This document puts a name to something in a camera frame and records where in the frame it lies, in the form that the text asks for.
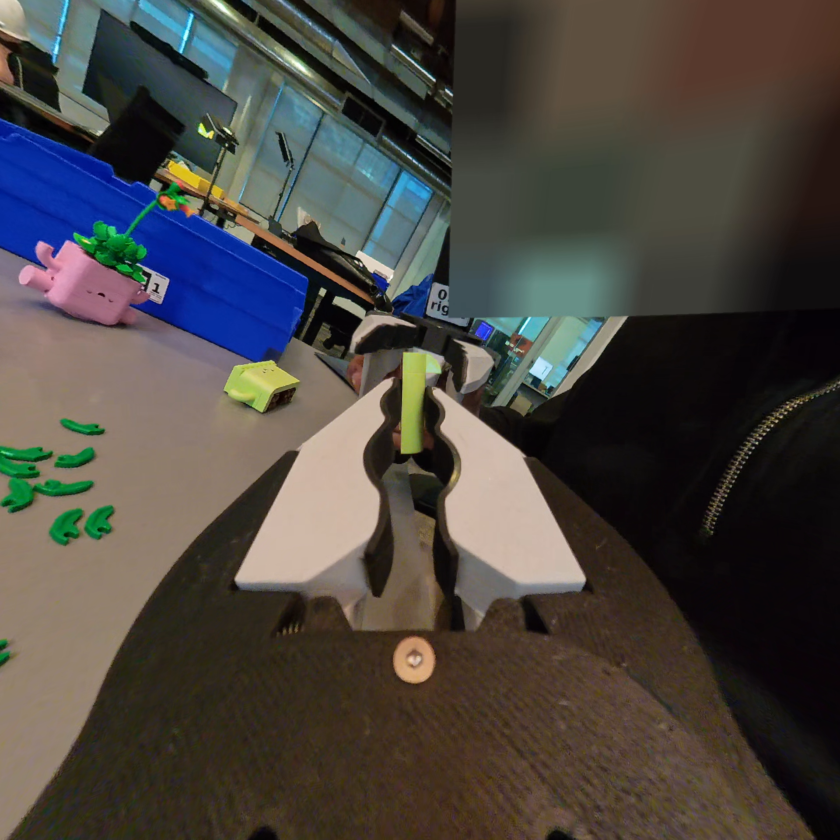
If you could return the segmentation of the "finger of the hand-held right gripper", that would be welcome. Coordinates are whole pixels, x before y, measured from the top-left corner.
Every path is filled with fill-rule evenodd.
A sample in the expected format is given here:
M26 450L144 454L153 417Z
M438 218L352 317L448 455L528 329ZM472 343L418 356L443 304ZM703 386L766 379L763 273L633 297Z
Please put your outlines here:
M415 349L422 319L403 314L368 313L353 332L350 351L362 359L359 396L373 390Z
M448 366L446 393L456 401L463 401L468 394L485 386L493 371L497 357L480 343L450 340L445 350Z

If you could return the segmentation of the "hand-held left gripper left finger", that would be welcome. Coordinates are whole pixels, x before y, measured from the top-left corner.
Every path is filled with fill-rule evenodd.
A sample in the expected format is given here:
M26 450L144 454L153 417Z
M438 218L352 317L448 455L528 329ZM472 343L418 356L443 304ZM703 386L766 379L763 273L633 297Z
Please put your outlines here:
M382 594L392 567L382 478L401 404L401 383L386 379L292 453L235 575L240 591L328 596L362 629L365 602Z

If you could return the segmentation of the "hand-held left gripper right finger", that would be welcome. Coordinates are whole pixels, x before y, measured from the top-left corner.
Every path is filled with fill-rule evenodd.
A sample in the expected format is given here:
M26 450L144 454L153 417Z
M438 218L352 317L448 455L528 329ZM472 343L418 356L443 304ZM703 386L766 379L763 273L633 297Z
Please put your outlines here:
M585 573L525 455L437 387L425 395L434 437L436 576L475 631L493 602L582 592Z

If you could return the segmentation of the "lime two-by-four studded plate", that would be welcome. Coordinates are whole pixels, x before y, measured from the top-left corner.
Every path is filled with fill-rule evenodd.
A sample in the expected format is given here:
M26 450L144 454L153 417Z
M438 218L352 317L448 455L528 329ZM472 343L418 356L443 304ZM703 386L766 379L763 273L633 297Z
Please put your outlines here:
M424 448L424 398L427 357L425 353L404 352L402 356L402 455L415 455Z

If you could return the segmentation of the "large lime brick assembly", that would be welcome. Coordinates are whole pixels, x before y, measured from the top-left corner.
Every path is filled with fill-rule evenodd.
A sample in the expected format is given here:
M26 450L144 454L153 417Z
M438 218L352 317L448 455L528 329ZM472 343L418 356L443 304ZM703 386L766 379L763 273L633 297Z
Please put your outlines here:
M273 360L238 364L231 371L224 387L231 399L267 413L288 404L300 381L283 371Z

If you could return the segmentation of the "black bag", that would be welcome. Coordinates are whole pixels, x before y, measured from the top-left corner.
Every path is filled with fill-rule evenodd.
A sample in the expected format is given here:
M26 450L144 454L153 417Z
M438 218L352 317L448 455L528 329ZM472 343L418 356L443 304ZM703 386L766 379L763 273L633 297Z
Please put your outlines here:
M296 249L304 255L368 293L375 309L386 313L393 312L391 300L376 283L375 276L367 269L363 261L327 242L321 236L320 228L315 222L310 221L300 226L290 234L290 239Z

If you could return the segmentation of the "person's dark clothing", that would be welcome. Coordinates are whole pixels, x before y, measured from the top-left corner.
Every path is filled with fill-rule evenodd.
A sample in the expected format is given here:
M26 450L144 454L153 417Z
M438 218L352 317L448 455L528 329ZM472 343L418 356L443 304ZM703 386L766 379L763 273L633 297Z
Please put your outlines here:
M837 309L629 317L569 391L480 411L607 526L539 619L703 740L761 838L838 838L838 367Z

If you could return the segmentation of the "blue plastic bin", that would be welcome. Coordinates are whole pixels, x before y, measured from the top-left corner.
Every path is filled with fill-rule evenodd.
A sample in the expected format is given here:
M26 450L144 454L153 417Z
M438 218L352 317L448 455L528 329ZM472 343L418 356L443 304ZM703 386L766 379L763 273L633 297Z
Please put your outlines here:
M37 261L39 241L59 250L96 222L124 234L157 197L109 164L1 121L2 249ZM298 328L308 280L197 215L157 207L131 236L143 268L169 280L163 301L140 310L227 350L261 361Z

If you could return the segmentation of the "wooden office desk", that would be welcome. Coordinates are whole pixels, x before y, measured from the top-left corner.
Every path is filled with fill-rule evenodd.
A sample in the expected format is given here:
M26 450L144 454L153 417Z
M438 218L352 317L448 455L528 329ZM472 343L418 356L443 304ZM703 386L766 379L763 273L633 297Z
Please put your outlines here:
M298 328L294 338L304 343L312 343L318 336L321 326L326 319L325 306L334 302L335 298L353 301L362 307L366 313L376 307L378 303L386 303L385 295L368 287L358 287L353 282L341 277L334 270L319 264L298 250L282 237L261 227L247 213L237 213L230 202L221 198L209 197L209 207L215 211L217 226L222 227L225 220L234 221L237 226L244 228L253 235L252 242L260 241L257 246L279 262L293 268L307 278L309 283L308 298L305 301Z

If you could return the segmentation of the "scattered green leaf pieces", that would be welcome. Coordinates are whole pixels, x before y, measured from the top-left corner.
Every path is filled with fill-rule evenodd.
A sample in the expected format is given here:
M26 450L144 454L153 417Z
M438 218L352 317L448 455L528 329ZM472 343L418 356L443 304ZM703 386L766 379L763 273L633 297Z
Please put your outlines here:
M55 469L76 470L89 466L96 457L97 452L90 445L76 453L58 455L40 446L2 445L1 472L7 481L2 509L17 513L31 508L37 497L70 498L89 492L95 485L92 479L45 478L41 466L50 462ZM92 539L100 539L112 531L113 513L111 505L98 507L89 514L80 507L64 510L50 523L49 539L63 547L79 539L83 532Z

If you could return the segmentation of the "yellow box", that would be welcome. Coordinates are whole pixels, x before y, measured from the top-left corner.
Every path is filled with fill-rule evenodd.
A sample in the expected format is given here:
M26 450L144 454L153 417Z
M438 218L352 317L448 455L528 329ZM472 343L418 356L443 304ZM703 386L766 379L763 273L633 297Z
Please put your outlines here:
M224 201L226 196L224 191L217 185L211 185L206 178L194 173L185 164L177 161L168 161L165 167L162 167L157 172L166 182L177 183L184 192L194 195L195 197L204 198L210 194L214 201Z

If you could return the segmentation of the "black tripod stand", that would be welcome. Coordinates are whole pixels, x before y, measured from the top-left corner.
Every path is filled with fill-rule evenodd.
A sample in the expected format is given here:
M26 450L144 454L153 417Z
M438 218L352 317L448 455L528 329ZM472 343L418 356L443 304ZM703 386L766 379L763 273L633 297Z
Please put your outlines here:
M238 147L238 138L232 129L222 123L222 121L215 117L210 112L206 112L198 123L197 132L207 140L213 141L218 147L216 162L213 168L213 174L209 187L206 189L205 197L199 210L199 216L203 217L205 211L209 208L211 199L214 197L214 188L217 178L221 172L224 159L228 153L235 154Z

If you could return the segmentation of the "pink toy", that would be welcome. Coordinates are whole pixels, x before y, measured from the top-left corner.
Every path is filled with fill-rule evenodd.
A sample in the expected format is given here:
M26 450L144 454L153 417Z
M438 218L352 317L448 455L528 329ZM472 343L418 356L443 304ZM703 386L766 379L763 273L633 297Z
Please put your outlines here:
M97 221L90 236L75 233L57 252L51 245L38 242L35 254L40 266L22 268L18 282L41 292L49 304L72 318L106 327L133 325L137 318L133 307L150 299L143 273L148 249L133 234L157 209L180 211L188 217L196 213L181 184L173 182L124 232Z

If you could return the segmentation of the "black chair back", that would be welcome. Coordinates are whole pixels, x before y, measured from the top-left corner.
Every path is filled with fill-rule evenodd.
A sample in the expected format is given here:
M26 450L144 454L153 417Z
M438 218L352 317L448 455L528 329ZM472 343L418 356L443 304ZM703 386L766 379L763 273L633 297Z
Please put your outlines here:
M106 78L100 79L109 125L87 154L111 165L129 183L151 184L185 131L184 122L153 100L146 87L129 96Z

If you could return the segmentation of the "black computer monitor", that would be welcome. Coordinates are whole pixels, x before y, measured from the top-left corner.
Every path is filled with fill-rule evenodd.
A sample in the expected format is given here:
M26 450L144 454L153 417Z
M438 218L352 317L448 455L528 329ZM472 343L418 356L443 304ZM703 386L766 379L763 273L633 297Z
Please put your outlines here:
M209 114L231 126L237 102L178 66L143 40L130 26L101 10L81 91L112 116L147 88L151 98L183 123L174 151L196 167L210 172L217 161L217 144L198 130Z

